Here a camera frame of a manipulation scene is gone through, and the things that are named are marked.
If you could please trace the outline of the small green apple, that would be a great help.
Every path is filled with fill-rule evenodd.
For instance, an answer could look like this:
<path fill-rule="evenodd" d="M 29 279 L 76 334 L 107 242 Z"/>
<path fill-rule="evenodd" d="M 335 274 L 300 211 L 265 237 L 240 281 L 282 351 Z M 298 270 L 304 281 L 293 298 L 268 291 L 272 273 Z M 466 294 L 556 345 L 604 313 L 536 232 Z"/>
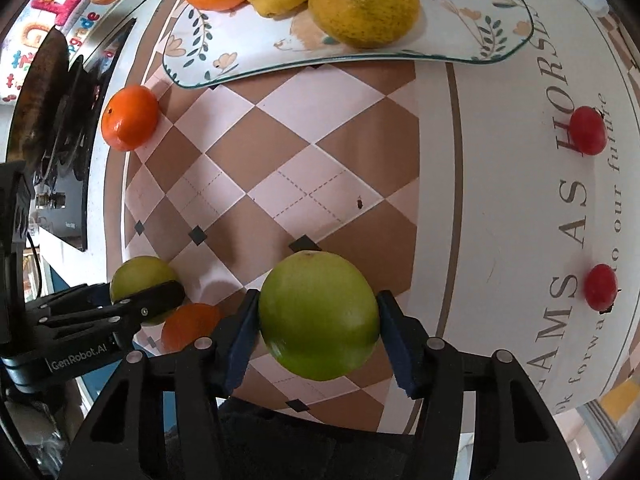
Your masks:
<path fill-rule="evenodd" d="M 137 256 L 124 262 L 114 273 L 110 284 L 111 302 L 114 304 L 142 290 L 178 281 L 178 274 L 165 261 L 153 256 Z"/>

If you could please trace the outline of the dark red orange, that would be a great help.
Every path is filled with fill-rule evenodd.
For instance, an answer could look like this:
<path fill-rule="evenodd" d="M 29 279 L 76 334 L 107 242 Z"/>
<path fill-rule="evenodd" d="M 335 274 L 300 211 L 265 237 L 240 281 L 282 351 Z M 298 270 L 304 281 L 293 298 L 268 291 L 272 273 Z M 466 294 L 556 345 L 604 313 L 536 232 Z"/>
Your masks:
<path fill-rule="evenodd" d="M 220 309 L 210 304 L 185 304 L 166 318 L 160 334 L 160 348 L 175 353 L 198 338 L 209 336 L 222 319 Z"/>

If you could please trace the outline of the large green apple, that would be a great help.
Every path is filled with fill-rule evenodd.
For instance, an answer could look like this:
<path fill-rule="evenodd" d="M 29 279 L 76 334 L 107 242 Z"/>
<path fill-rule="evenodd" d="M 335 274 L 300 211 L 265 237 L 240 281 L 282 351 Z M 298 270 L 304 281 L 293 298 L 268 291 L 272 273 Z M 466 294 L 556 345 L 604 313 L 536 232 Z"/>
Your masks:
<path fill-rule="evenodd" d="M 363 366 L 380 336 L 374 292 L 332 252 L 302 250 L 278 263 L 259 293 L 259 328 L 286 370 L 328 382 Z"/>

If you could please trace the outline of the cherry tomato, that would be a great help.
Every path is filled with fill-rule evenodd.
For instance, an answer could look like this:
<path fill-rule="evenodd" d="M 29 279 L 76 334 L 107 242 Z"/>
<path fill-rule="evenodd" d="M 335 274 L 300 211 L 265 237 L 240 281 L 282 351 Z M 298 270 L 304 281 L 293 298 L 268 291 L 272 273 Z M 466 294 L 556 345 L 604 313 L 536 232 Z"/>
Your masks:
<path fill-rule="evenodd" d="M 603 116 L 590 106 L 581 106 L 574 110 L 570 116 L 568 133 L 578 151 L 589 156 L 602 153 L 608 140 Z"/>
<path fill-rule="evenodd" d="M 599 313 L 612 310 L 618 293 L 615 271 L 605 263 L 594 266 L 584 281 L 584 297 L 588 306 Z"/>

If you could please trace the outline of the small orange tangerine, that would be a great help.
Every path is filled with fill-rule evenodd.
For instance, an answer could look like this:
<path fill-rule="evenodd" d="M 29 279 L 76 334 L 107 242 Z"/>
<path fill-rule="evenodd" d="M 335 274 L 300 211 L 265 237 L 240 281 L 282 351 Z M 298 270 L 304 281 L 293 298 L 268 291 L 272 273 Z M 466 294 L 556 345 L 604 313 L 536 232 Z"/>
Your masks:
<path fill-rule="evenodd" d="M 122 88 L 111 97 L 102 114 L 103 140 L 116 151 L 134 151 L 152 138 L 159 120 L 160 107 L 148 87 Z"/>

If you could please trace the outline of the round yellow lemon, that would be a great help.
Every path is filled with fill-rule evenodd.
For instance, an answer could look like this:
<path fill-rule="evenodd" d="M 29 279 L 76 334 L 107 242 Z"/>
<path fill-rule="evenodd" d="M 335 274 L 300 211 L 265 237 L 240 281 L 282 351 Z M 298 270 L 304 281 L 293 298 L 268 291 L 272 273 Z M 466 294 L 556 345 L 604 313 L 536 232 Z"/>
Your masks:
<path fill-rule="evenodd" d="M 376 49 L 405 37 L 420 15 L 420 0 L 308 0 L 317 26 L 355 49 Z"/>

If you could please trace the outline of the black gas stove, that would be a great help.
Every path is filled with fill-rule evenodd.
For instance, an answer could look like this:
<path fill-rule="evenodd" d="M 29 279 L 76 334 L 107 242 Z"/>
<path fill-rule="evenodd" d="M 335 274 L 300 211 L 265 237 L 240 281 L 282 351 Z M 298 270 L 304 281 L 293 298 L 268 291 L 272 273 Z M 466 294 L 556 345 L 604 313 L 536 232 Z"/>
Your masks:
<path fill-rule="evenodd" d="M 76 58 L 54 98 L 52 139 L 34 174 L 38 226 L 73 248 L 88 248 L 91 154 L 106 90 L 134 28 L 132 18 L 112 32 L 89 61 Z"/>

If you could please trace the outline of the black frying pan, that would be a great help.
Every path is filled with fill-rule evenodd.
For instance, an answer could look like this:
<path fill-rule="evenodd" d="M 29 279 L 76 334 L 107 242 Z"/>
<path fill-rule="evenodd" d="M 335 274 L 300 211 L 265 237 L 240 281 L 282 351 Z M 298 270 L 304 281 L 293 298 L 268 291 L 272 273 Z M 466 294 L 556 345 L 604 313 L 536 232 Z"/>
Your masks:
<path fill-rule="evenodd" d="M 18 96 L 9 131 L 6 161 L 24 160 L 35 171 L 52 136 L 58 102 L 68 74 L 66 39 L 51 29 L 29 67 Z"/>

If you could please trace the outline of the checkered table mat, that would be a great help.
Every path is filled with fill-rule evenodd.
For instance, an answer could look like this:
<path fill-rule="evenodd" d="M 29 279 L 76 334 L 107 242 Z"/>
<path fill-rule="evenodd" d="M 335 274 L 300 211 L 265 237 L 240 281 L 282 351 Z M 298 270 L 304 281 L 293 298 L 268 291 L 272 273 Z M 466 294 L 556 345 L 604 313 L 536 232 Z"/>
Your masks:
<path fill-rule="evenodd" d="M 160 99 L 127 162 L 122 254 L 168 262 L 226 312 L 310 240 L 459 349 L 512 351 L 563 413 L 639 369 L 639 53 L 614 14 L 526 0 L 533 33 L 491 66 L 357 62 L 210 89 L 162 67 L 183 0 L 158 0 L 134 70 Z M 596 156 L 568 133 L 603 116 Z M 616 274 L 592 310 L 587 273 Z"/>

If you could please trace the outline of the floral oval plate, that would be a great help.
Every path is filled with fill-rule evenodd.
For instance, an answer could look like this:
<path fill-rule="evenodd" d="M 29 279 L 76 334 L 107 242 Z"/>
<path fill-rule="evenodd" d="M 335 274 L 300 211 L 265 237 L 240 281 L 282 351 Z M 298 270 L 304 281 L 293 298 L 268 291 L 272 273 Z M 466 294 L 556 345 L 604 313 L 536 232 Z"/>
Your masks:
<path fill-rule="evenodd" d="M 288 68 L 370 60 L 498 63 L 532 36 L 525 0 L 303 0 L 279 14 L 245 0 L 229 11 L 186 4 L 163 68 L 185 89 Z"/>

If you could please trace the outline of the colourful wall sticker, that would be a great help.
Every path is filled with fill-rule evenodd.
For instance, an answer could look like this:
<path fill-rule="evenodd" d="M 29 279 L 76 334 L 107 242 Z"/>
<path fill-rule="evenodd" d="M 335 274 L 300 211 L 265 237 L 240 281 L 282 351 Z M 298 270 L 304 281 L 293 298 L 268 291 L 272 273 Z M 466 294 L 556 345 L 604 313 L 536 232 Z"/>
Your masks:
<path fill-rule="evenodd" d="M 1 43 L 1 102 L 17 100 L 35 55 L 48 32 L 62 32 L 70 54 L 118 0 L 28 0 Z"/>

